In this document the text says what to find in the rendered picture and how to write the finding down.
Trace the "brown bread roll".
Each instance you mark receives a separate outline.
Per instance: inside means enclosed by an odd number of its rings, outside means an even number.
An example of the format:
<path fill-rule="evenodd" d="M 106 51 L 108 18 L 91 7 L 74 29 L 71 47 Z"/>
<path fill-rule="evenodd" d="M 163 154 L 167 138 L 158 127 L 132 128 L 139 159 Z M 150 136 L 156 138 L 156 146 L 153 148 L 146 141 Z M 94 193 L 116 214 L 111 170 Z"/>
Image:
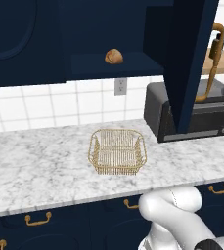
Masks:
<path fill-rule="evenodd" d="M 118 51 L 118 49 L 110 49 L 106 53 L 105 62 L 109 64 L 123 63 L 123 55 Z"/>

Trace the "navy open cabinet door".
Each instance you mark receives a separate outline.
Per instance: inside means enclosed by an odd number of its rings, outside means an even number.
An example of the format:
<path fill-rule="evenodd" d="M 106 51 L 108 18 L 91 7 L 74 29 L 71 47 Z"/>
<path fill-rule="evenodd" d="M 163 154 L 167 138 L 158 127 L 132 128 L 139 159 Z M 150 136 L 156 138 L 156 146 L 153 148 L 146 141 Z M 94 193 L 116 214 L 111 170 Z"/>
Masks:
<path fill-rule="evenodd" d="M 219 0 L 174 0 L 164 83 L 177 133 L 189 128 Z"/>

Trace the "navy closed cabinet door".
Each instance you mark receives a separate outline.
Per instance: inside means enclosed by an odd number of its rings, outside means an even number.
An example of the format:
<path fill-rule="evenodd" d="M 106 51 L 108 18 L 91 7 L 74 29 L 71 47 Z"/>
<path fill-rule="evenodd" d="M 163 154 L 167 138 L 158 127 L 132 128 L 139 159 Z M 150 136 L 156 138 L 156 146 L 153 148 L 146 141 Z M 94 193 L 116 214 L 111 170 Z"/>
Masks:
<path fill-rule="evenodd" d="M 58 0 L 0 0 L 0 87 L 65 80 Z"/>

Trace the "black toaster oven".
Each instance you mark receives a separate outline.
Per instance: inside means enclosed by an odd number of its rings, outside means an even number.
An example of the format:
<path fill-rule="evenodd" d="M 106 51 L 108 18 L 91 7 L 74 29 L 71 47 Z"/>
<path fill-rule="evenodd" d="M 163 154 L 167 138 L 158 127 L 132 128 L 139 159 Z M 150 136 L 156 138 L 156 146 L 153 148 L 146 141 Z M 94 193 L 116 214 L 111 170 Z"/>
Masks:
<path fill-rule="evenodd" d="M 194 104 L 188 132 L 175 129 L 165 84 L 147 86 L 144 119 L 159 143 L 224 136 L 224 84 L 213 80 L 205 101 Z"/>

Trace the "navy drawer front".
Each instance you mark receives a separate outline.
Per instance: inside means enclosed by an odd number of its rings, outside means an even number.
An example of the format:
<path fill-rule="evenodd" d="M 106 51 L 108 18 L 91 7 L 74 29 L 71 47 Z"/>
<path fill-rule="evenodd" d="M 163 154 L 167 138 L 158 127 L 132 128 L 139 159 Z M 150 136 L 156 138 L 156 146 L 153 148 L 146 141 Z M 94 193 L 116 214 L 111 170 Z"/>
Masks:
<path fill-rule="evenodd" d="M 224 236 L 224 194 L 216 195 L 208 190 L 213 185 L 215 190 L 224 188 L 224 182 L 197 186 L 202 195 L 202 208 L 197 214 L 216 237 Z"/>
<path fill-rule="evenodd" d="M 52 213 L 45 225 L 28 227 L 25 215 L 32 222 L 45 221 L 46 212 Z M 86 204 L 50 208 L 0 217 L 0 240 L 4 250 L 90 250 L 90 228 Z"/>
<path fill-rule="evenodd" d="M 92 250 L 138 250 L 151 223 L 139 209 L 128 209 L 123 200 L 137 205 L 139 195 L 92 202 L 89 204 Z"/>

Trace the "grey wall outlet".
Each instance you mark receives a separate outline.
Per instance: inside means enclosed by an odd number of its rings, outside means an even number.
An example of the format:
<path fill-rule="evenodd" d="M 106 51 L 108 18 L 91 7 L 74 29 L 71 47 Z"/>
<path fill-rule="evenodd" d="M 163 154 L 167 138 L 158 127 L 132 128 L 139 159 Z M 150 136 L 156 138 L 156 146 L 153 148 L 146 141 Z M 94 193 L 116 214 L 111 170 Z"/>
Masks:
<path fill-rule="evenodd" d="M 115 78 L 114 80 L 114 94 L 125 95 L 127 93 L 127 79 L 126 78 Z"/>

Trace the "navy wall cabinet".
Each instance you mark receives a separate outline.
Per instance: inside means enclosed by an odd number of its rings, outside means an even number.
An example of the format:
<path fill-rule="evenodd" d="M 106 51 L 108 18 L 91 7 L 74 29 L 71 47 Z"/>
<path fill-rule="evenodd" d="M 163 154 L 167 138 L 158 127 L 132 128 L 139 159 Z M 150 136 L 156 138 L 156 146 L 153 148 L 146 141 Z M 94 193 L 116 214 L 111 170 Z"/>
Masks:
<path fill-rule="evenodd" d="M 66 79 L 162 75 L 174 0 L 63 0 Z M 105 56 L 118 49 L 123 63 Z"/>

